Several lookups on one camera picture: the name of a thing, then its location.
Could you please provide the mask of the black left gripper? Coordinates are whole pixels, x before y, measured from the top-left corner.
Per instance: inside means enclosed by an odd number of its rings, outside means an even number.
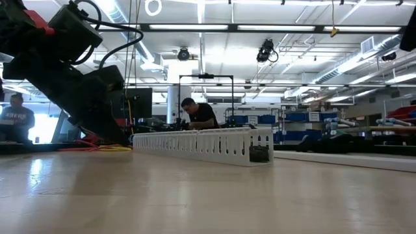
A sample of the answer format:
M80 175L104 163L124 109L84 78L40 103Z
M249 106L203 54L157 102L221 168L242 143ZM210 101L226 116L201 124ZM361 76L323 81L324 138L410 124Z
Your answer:
M29 82L70 116L70 123L97 137L122 146L127 137L112 115L106 94L75 97L82 73L54 55L29 55Z

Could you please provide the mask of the white slotted cable duct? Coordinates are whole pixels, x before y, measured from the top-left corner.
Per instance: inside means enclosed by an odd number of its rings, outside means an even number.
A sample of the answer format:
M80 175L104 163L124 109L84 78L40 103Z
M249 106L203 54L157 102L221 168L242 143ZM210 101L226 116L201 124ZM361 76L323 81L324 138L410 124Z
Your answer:
M271 129L250 127L170 131L133 135L133 149L148 155L236 166L274 163Z

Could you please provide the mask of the white duct cover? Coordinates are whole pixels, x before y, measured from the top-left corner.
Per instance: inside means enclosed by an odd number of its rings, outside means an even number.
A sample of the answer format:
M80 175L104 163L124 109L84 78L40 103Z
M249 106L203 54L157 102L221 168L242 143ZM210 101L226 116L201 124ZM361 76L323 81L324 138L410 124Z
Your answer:
M325 153L304 153L296 151L275 151L277 159L307 161L314 163L338 164L382 170L416 173L416 159L375 157L364 155L341 155Z

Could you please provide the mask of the black monitor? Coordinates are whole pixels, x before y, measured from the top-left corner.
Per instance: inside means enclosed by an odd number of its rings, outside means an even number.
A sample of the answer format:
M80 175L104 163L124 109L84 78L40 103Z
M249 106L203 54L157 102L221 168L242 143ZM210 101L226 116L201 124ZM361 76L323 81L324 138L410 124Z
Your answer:
M127 89L127 100L130 103L132 117L152 117L152 88L130 88Z

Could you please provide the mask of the person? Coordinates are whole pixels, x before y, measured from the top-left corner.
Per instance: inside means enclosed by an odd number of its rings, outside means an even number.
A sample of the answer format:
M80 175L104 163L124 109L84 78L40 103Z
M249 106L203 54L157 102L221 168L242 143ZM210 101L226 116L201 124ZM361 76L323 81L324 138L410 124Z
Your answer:
M29 130L35 125L34 112L23 106L22 94L10 97L10 105L0 114L0 136L5 141L31 144Z
M185 98L181 108L188 114L189 130L218 129L219 124L213 108L208 103L196 103L192 98Z

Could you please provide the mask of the red plastic clip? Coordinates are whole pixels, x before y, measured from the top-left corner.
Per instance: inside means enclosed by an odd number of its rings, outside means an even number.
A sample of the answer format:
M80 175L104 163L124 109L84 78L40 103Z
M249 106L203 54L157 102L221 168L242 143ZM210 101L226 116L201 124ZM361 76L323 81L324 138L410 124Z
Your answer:
M47 24L47 22L34 10L24 10L26 15L34 22L37 29L43 29L45 34L48 36L53 36L55 30Z

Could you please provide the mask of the blue storage bins shelf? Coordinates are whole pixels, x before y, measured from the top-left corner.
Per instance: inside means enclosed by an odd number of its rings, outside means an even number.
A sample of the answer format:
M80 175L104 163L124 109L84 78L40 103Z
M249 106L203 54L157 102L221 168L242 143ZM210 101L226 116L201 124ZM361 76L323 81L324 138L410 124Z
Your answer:
M227 116L226 123L236 127L269 128L272 130L274 141L299 142L305 136L313 140L322 138L325 130L325 119L336 118L336 112L290 112L277 110L273 114L264 115L234 115Z

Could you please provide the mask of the grey pipe rolls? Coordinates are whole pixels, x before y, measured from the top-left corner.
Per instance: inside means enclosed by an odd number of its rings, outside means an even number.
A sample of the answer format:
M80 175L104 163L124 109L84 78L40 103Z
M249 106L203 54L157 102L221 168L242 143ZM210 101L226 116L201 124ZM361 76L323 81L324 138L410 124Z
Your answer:
M342 127L358 126L356 122L351 122L340 118L325 118L324 123L326 124L327 133L331 136L335 136L337 134L338 129Z
M379 126L403 126L403 127L411 127L413 126L412 123L409 122L405 122L402 120L398 120L396 118L382 118L382 119L377 119L376 123Z

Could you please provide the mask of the yellow hanging hook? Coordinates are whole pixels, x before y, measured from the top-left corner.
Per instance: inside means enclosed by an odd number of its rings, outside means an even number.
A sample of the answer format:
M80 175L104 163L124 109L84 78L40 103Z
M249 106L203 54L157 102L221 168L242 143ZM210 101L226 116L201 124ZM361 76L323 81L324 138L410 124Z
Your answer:
M335 3L334 0L331 0L331 33L330 37L333 38L338 32L338 28L335 26Z

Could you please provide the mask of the white air vent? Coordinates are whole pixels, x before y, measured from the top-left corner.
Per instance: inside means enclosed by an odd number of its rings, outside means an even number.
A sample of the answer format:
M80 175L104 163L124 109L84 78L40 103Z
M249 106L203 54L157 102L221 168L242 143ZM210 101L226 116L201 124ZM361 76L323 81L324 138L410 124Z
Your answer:
M374 50L374 37L371 36L361 43L361 53L366 54Z

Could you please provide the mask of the wooden plank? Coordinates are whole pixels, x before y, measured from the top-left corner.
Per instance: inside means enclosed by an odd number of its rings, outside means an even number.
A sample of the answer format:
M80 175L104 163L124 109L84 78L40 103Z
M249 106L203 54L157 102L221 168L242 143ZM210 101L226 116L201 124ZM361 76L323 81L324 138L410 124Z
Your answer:
M359 132L384 132L384 131L393 131L393 132L416 132L415 126L369 126L369 127L346 127L340 128L340 131L346 133L359 133Z

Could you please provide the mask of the black background rig frame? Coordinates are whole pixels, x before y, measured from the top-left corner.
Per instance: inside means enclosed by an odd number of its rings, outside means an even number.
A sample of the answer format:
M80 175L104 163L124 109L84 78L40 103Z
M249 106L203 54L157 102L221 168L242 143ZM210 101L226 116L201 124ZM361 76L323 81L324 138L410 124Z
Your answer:
M234 117L234 104L235 104L235 98L234 98L234 76L232 75L214 75L210 73L199 73L199 74L192 74L192 75L179 75L179 82L177 84L178 87L178 104L177 104L177 118L175 121L176 128L180 129L182 124L182 118L181 118L181 79L184 77L197 77L199 79L214 79L214 78L230 78L231 79L231 116Z

